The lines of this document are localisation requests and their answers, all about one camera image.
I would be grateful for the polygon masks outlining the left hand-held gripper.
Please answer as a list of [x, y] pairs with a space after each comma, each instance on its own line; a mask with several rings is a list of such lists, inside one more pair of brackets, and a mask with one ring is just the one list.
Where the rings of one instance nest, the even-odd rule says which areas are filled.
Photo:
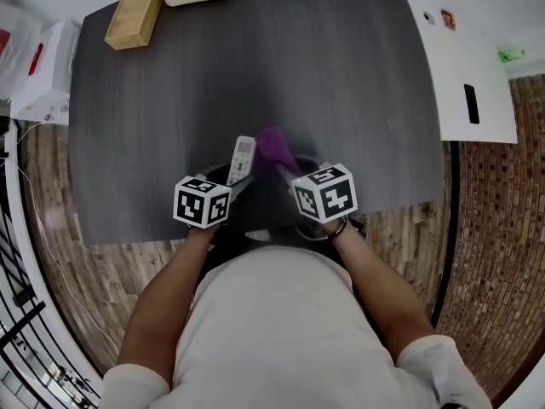
[[216, 165], [178, 181], [175, 184], [173, 218], [201, 229], [225, 222], [235, 198], [255, 179], [254, 176], [246, 176], [227, 184], [230, 169], [230, 164]]

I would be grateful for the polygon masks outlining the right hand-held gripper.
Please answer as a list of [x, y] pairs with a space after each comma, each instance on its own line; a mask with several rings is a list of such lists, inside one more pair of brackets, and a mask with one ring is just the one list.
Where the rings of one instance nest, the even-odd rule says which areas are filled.
[[307, 155], [295, 156], [295, 161], [300, 170], [316, 171], [301, 176], [282, 164], [274, 167], [290, 183], [301, 215], [325, 224], [357, 210], [353, 175], [344, 165]]

